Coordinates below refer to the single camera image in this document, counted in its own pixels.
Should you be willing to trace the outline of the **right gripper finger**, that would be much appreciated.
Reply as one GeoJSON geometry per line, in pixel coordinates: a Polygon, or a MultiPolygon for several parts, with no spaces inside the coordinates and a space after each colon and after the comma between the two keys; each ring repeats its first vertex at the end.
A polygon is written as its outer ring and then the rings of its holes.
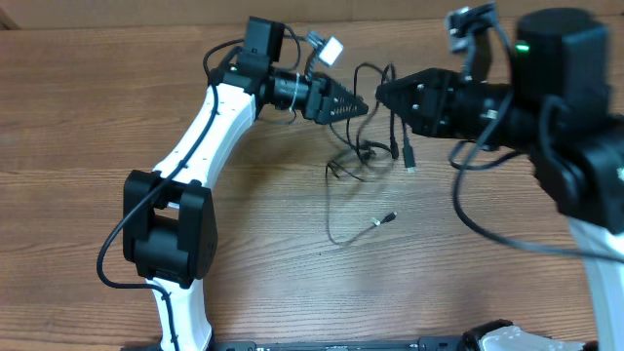
{"type": "Polygon", "coordinates": [[[419,100],[411,94],[377,93],[375,96],[385,107],[396,113],[412,128],[419,123],[419,100]]]}
{"type": "Polygon", "coordinates": [[[376,88],[377,98],[390,98],[402,95],[409,95],[418,91],[418,86],[423,83],[420,73],[413,73],[409,76],[392,80],[379,85],[376,88]]]}

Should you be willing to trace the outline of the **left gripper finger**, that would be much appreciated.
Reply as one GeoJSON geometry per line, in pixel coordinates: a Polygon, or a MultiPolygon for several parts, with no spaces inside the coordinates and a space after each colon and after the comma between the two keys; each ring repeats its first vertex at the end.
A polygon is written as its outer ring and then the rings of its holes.
{"type": "Polygon", "coordinates": [[[369,106],[360,96],[335,97],[331,106],[331,122],[359,117],[369,113],[369,106]]]}
{"type": "Polygon", "coordinates": [[[329,98],[332,103],[360,103],[363,98],[347,87],[339,83],[334,78],[329,78],[329,98]]]}

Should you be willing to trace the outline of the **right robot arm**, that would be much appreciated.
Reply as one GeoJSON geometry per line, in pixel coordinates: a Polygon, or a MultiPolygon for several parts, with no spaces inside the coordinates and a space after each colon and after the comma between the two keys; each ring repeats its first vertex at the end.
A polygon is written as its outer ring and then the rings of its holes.
{"type": "Polygon", "coordinates": [[[496,7],[465,7],[445,19],[460,71],[428,68],[381,84],[377,99],[419,136],[453,138],[464,161],[456,184],[479,169],[482,150],[527,156],[575,241],[572,249],[474,231],[498,244],[584,262],[596,320],[594,350],[623,346],[623,118],[609,109],[608,28],[579,8],[521,17],[503,38],[511,80],[491,84],[488,34],[496,7]]]}

